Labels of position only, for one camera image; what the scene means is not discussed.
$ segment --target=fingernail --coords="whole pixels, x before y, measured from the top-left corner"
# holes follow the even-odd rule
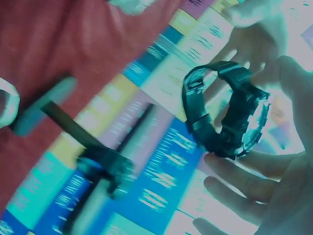
[[[234,9],[233,7],[229,7],[226,9],[222,10],[222,14],[225,16],[227,20],[229,20],[233,25],[237,25],[240,18],[241,14],[239,11]]]
[[[205,178],[203,184],[204,184],[205,188],[208,188],[209,186],[211,186],[215,182],[216,182],[216,178],[214,178],[212,176],[208,176]]]
[[[194,219],[194,221],[192,221],[192,224],[198,228],[201,224],[203,223],[203,219],[202,218],[197,218],[197,219]]]
[[[212,159],[216,159],[216,158],[217,156],[214,153],[207,153],[203,159],[205,163],[209,163]]]
[[[208,231],[205,231],[205,225],[206,225],[206,220],[203,219],[203,218],[197,218],[195,219],[192,224],[196,227],[196,229],[201,233],[201,234],[204,234],[204,233],[207,233]]]

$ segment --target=hand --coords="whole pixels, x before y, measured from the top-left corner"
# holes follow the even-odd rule
[[[288,36],[285,20],[278,11],[282,0],[246,0],[244,3],[227,8],[224,15],[235,26],[228,43],[211,61],[232,60],[242,65],[249,62],[249,69],[258,72],[265,64],[284,55]],[[232,52],[235,56],[227,58]],[[204,99],[211,101],[226,85],[215,80],[204,92]]]
[[[308,107],[313,106],[313,74],[283,56],[254,74],[251,83],[291,100],[295,127],[305,152],[274,156],[252,151],[238,161],[266,178],[251,174],[227,159],[207,154],[206,164],[246,198],[215,177],[207,177],[204,185],[213,197],[241,218],[258,225],[255,235],[312,234],[313,111]],[[194,225],[202,235],[226,235],[201,218]]]

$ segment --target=red fabric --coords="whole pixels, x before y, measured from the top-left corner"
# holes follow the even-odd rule
[[[157,38],[180,2],[158,0],[132,17],[104,0],[1,0],[0,77],[25,107],[71,73],[78,88],[62,107],[74,117]],[[0,211],[60,131],[48,119],[27,138],[0,129]]]

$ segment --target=black watch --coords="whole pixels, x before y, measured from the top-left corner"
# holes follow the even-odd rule
[[[212,125],[203,98],[206,87],[203,79],[209,70],[217,71],[218,77],[233,90],[220,133]],[[185,76],[182,103],[186,125],[201,150],[236,160],[246,156],[259,142],[268,119],[269,93],[252,86],[251,75],[248,69],[235,62],[219,61],[195,67]]]

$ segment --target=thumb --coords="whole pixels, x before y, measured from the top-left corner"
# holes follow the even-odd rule
[[[245,0],[228,7],[222,14],[236,27],[248,27],[278,14],[283,0]]]
[[[284,95],[292,102],[293,120],[307,153],[313,156],[313,74],[295,60],[282,56],[250,78],[251,83],[271,94]]]

